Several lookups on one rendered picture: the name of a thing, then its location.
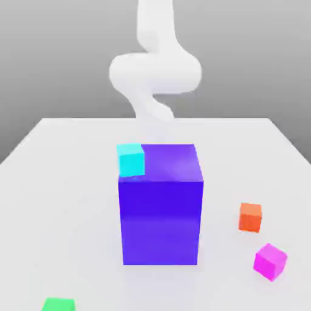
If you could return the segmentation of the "small magenta cube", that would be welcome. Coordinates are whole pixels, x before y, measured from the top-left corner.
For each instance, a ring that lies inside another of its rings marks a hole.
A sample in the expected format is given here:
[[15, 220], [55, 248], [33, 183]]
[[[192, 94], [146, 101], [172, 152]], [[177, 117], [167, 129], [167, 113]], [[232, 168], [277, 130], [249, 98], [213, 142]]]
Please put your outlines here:
[[255, 255], [253, 269], [273, 282], [284, 270], [287, 253], [273, 246], [265, 244]]

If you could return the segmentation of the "small green cube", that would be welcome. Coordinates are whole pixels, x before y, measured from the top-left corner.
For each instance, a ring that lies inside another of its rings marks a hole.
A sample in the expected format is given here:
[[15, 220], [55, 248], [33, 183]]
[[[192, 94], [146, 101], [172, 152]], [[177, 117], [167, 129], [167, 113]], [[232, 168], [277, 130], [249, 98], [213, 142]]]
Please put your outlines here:
[[47, 298], [41, 311], [75, 311], [75, 301], [67, 298]]

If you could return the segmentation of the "small orange cube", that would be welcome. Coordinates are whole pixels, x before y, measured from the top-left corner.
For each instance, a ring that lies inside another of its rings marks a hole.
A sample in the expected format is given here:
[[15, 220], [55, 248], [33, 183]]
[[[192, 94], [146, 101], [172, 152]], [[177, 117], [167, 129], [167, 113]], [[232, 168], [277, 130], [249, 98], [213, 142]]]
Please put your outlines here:
[[239, 229], [258, 233], [261, 227], [262, 207], [258, 204], [241, 203]]

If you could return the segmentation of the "small cyan cube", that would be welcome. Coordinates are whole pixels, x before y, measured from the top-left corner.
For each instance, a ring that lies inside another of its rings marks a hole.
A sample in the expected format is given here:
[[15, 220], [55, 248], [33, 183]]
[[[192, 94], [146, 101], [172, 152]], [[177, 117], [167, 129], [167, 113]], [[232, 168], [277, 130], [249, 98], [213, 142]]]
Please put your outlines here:
[[138, 143], [117, 145], [120, 177], [143, 176], [145, 174], [145, 152]]

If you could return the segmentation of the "large purple box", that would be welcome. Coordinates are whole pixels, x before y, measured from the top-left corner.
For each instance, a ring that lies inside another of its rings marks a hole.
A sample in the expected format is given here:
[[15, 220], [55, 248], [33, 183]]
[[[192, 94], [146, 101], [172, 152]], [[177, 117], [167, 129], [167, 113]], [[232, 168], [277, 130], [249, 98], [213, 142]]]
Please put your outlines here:
[[144, 144], [145, 174], [119, 177], [125, 265], [197, 264], [203, 176], [193, 144]]

